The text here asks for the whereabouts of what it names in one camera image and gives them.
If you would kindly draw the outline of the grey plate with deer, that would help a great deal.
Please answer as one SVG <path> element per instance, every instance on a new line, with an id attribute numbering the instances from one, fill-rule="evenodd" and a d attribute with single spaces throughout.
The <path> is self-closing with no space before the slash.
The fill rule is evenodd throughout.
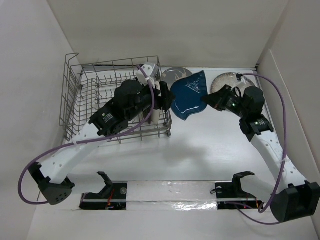
<path id="1" fill-rule="evenodd" d="M 193 73 L 184 67 L 171 67 L 162 73 L 160 79 L 167 83 L 174 83 L 192 75 Z"/>

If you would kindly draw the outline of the dark blue plate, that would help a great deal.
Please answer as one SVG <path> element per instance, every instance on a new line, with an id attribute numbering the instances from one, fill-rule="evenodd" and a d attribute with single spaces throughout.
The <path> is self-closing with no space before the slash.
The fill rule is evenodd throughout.
<path id="1" fill-rule="evenodd" d="M 202 101 L 202 97 L 208 95 L 207 79 L 203 70 L 177 80 L 170 91 L 175 95 L 171 110 L 183 121 L 191 115 L 203 112 L 207 107 Z"/>

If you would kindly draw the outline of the cream three-section divided plate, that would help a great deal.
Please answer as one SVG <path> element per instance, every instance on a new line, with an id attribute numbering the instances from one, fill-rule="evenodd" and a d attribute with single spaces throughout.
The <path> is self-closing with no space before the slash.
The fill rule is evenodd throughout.
<path id="1" fill-rule="evenodd" d="M 154 109 L 152 111 L 150 120 L 153 124 L 157 125 L 159 123 L 159 119 L 160 119 L 160 110 L 159 109 Z"/>

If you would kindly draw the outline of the cream plate with metallic rim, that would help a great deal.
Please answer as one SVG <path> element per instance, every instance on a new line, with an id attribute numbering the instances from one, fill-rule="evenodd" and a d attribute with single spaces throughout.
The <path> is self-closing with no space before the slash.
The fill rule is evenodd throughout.
<path id="1" fill-rule="evenodd" d="M 151 125 L 153 112 L 150 109 L 146 109 L 142 112 L 142 118 L 146 119 L 145 123 Z"/>

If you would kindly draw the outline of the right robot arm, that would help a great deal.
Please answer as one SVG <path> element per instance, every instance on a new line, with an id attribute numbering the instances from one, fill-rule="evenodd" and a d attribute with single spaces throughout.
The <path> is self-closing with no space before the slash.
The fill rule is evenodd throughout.
<path id="1" fill-rule="evenodd" d="M 229 111 L 240 118 L 242 133 L 259 152 L 276 181 L 272 186 L 251 171 L 236 173 L 232 179 L 232 193 L 237 197 L 248 193 L 258 198 L 264 203 L 260 210 L 270 208 L 280 223 L 314 215 L 320 200 L 320 186 L 309 182 L 287 157 L 272 124 L 262 114 L 263 91 L 250 86 L 238 96 L 225 85 L 201 100 L 217 111 Z"/>

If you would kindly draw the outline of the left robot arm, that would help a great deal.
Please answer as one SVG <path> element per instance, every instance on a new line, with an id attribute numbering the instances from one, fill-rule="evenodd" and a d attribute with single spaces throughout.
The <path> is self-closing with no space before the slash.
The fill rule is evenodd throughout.
<path id="1" fill-rule="evenodd" d="M 175 99 L 164 81 L 153 86 L 126 80 L 114 97 L 96 111 L 68 143 L 52 148 L 26 167 L 37 183 L 45 203 L 57 205 L 72 193 L 75 184 L 69 173 L 91 152 L 113 138 L 126 136 L 141 127 L 157 110 L 168 111 Z"/>

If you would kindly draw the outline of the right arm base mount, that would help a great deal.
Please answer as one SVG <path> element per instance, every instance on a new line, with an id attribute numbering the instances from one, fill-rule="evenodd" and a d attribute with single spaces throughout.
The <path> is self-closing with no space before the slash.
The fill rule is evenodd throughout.
<path id="1" fill-rule="evenodd" d="M 216 196 L 217 209 L 258 209 L 262 201 L 252 194 L 243 191 L 241 185 L 241 179 L 254 175 L 253 172 L 244 171 L 234 174 L 232 180 L 215 182 L 210 194 Z"/>

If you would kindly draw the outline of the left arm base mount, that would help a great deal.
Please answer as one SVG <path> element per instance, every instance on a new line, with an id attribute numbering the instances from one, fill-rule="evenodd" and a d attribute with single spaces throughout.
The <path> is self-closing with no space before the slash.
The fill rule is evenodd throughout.
<path id="1" fill-rule="evenodd" d="M 86 192 L 81 195 L 79 208 L 87 211 L 122 211 L 127 209 L 127 181 L 112 181 L 103 172 L 97 172 L 104 181 L 104 187 L 98 192 Z"/>

